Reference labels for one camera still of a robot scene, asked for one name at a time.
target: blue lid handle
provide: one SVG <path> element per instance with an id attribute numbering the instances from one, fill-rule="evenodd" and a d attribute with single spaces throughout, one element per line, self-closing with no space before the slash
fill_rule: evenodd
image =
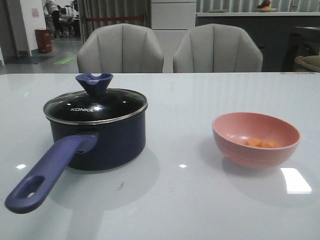
<path id="1" fill-rule="evenodd" d="M 99 97 L 106 92 L 113 77 L 109 72 L 103 72 L 100 76 L 93 76 L 91 73 L 82 73 L 77 75 L 75 79 L 90 96 Z"/>

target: red rope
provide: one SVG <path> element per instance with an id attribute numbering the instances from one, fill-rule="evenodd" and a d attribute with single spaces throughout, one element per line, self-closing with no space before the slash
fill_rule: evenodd
<path id="1" fill-rule="evenodd" d="M 122 17 L 95 17 L 95 18 L 87 18 L 88 22 L 109 22 L 109 21 L 127 21 L 127 20 L 140 20 L 143 19 L 144 16 L 122 16 Z"/>

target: pink bowl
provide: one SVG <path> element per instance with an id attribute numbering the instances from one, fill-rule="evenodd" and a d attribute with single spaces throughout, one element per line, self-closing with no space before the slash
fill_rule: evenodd
<path id="1" fill-rule="evenodd" d="M 254 113 L 231 112 L 212 122 L 213 136 L 219 150 L 237 164 L 254 169 L 275 167 L 296 150 L 301 134 L 290 123 L 279 118 Z M 244 145 L 249 138 L 276 140 L 278 148 Z"/>

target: floor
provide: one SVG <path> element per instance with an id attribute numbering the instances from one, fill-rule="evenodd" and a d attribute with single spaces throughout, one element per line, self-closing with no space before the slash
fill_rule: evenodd
<path id="1" fill-rule="evenodd" d="M 34 51 L 32 57 L 46 57 L 44 61 L 37 64 L 9 63 L 0 65 L 0 75 L 3 74 L 33 74 L 33 73 L 78 73 L 77 54 L 82 46 L 80 37 L 62 37 L 51 40 L 52 51 L 38 53 Z"/>

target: curtain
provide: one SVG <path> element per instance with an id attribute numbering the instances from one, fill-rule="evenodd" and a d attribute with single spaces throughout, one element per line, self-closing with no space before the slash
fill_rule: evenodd
<path id="1" fill-rule="evenodd" d="M 81 40 L 97 28 L 127 23 L 150 27 L 150 0 L 78 0 Z M 136 17 L 129 20 L 114 18 Z"/>

